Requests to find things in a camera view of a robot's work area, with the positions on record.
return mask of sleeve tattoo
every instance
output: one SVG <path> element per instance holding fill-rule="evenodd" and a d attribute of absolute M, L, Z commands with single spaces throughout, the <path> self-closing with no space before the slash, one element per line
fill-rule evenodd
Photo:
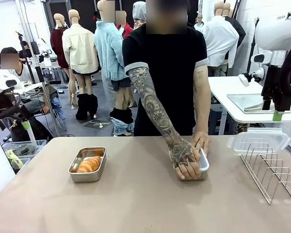
<path fill-rule="evenodd" d="M 160 131 L 171 150 L 171 160 L 174 167 L 181 164 L 187 165 L 187 160 L 189 162 L 195 161 L 191 151 L 192 146 L 177 133 L 162 103 L 157 98 L 148 68 L 139 67 L 130 70 L 128 73 L 140 94 L 147 115 Z"/>

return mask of croissant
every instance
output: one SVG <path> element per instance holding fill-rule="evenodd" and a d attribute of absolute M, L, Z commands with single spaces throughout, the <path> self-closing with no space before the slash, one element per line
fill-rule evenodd
<path fill-rule="evenodd" d="M 77 173 L 93 172 L 99 168 L 100 156 L 95 156 L 94 158 L 84 160 L 80 163 Z"/>

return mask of table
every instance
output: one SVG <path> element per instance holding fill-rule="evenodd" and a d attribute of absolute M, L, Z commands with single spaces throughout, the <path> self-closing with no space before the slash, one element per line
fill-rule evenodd
<path fill-rule="evenodd" d="M 209 77 L 209 84 L 212 94 L 223 106 L 219 135 L 224 134 L 227 113 L 239 123 L 277 122 L 273 121 L 273 114 L 245 114 L 227 97 L 227 94 L 261 94 L 262 86 L 257 82 L 250 82 L 249 87 L 244 87 L 238 76 L 231 76 Z M 284 114 L 281 122 L 291 122 L 291 113 Z"/>
<path fill-rule="evenodd" d="M 58 62 L 52 62 L 51 64 L 52 65 L 50 67 L 46 67 L 42 62 L 40 64 L 40 67 L 41 69 L 43 69 L 42 72 L 45 74 L 48 74 L 50 72 L 58 72 L 62 85 L 57 87 L 56 89 L 59 93 L 63 93 L 63 89 L 68 89 L 68 86 L 64 82 L 65 70 L 58 65 Z"/>
<path fill-rule="evenodd" d="M 38 87 L 41 87 L 41 83 L 35 83 L 35 84 L 31 84 L 31 85 L 28 85 L 26 86 L 25 88 L 22 88 L 22 89 L 14 89 L 14 93 L 16 94 L 24 94 L 26 93 L 27 91 L 31 91 L 31 90 L 34 90 Z"/>
<path fill-rule="evenodd" d="M 211 136 L 208 178 L 181 182 L 162 137 L 54 138 L 0 193 L 0 233 L 291 233 L 291 203 L 264 202 L 228 139 Z M 101 179 L 73 183 L 93 146 L 107 148 Z"/>

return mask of red shirt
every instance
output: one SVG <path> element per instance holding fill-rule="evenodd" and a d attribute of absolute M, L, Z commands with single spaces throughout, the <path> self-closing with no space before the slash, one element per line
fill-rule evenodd
<path fill-rule="evenodd" d="M 58 65 L 61 68 L 69 68 L 69 65 L 65 59 L 64 49 L 63 49 L 63 33 L 66 28 L 54 29 L 50 34 L 50 44 L 52 50 L 57 55 Z"/>
<path fill-rule="evenodd" d="M 121 25 L 117 25 L 116 28 L 118 30 L 120 30 L 121 28 Z M 124 36 L 123 36 L 123 39 L 125 39 L 127 36 L 129 36 L 129 34 L 133 31 L 133 28 L 128 24 L 126 23 L 126 25 L 124 26 Z"/>

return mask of hand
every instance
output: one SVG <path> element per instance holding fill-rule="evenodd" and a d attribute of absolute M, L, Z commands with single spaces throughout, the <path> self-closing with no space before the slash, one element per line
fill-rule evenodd
<path fill-rule="evenodd" d="M 208 153 L 209 142 L 210 139 L 206 132 L 197 132 L 193 135 L 192 145 L 197 149 L 197 151 L 203 148 L 206 155 Z"/>
<path fill-rule="evenodd" d="M 44 105 L 40 111 L 42 113 L 44 113 L 44 114 L 48 114 L 49 113 L 49 107 L 47 105 Z"/>
<path fill-rule="evenodd" d="M 170 147 L 169 156 L 180 179 L 200 177 L 200 154 L 188 141 L 181 139 L 179 143 Z"/>

